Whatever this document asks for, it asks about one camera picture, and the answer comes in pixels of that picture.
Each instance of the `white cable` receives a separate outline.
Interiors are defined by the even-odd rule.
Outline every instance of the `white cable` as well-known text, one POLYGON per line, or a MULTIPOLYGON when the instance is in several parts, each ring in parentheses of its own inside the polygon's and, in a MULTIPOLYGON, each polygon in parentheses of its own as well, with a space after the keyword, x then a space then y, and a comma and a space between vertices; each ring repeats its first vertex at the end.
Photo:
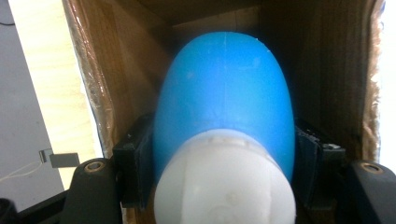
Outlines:
POLYGON ((30 174, 34 173, 35 171, 37 171, 38 169, 40 169, 42 164, 43 163, 41 163, 41 161, 33 161, 33 162, 31 162, 31 163, 29 163, 27 165, 24 165, 20 169, 18 169, 16 171, 13 171, 13 172, 9 173, 8 175, 5 175, 4 177, 1 177, 0 178, 0 183, 3 182, 4 180, 10 179, 10 178, 30 175, 30 174), (27 172, 27 173, 22 173, 20 175, 16 175, 18 172, 20 172, 20 171, 22 171, 22 170, 24 170, 24 169, 26 169, 26 168, 28 168, 30 166, 32 166, 32 168, 33 167, 35 167, 35 168, 33 170, 27 172))

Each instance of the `cardboard box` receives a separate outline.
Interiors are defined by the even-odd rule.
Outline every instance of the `cardboard box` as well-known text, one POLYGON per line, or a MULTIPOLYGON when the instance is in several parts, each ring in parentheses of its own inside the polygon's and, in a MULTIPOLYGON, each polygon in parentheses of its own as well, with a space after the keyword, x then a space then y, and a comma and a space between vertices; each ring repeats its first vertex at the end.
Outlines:
POLYGON ((258 37, 276 56, 296 117, 346 149, 378 151, 375 79, 383 1, 64 0, 83 80, 107 156, 155 111, 173 57, 213 31, 258 37))

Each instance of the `clear packing tape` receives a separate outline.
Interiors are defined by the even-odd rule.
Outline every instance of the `clear packing tape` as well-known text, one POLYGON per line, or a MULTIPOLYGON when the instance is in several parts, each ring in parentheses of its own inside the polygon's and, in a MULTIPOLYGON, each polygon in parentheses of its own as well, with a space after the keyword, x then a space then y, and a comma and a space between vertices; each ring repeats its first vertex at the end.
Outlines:
POLYGON ((64 0, 64 10, 103 153, 109 158, 133 122, 155 109, 170 63, 163 47, 170 29, 136 1, 64 0))
POLYGON ((385 1, 375 1, 369 23, 369 54, 366 82, 366 95, 362 121, 362 158, 368 161, 379 161, 379 111, 380 73, 378 61, 381 54, 381 35, 383 24, 381 14, 385 1))

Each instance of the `blue plastic shell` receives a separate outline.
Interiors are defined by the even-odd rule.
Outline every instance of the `blue plastic shell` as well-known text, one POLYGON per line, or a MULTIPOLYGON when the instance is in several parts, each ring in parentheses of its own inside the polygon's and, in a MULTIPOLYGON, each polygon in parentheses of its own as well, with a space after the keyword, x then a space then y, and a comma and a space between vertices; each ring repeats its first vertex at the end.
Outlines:
POLYGON ((174 59, 154 124, 156 180, 186 140, 213 129, 250 135, 291 180, 294 125, 288 87, 274 55, 249 35, 201 35, 174 59))

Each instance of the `wooden panel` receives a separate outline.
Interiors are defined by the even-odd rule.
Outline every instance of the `wooden panel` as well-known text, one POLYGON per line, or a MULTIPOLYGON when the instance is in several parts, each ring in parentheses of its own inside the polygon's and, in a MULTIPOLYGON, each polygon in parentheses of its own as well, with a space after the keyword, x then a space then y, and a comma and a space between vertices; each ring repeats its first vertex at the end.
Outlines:
POLYGON ((139 0, 139 2, 169 24, 176 25, 239 8, 257 6, 261 0, 139 0))
MULTIPOLYGON (((9 3, 53 152, 77 152, 81 162, 95 158, 100 146, 61 0, 9 3)), ((68 189, 74 168, 59 172, 68 189)))

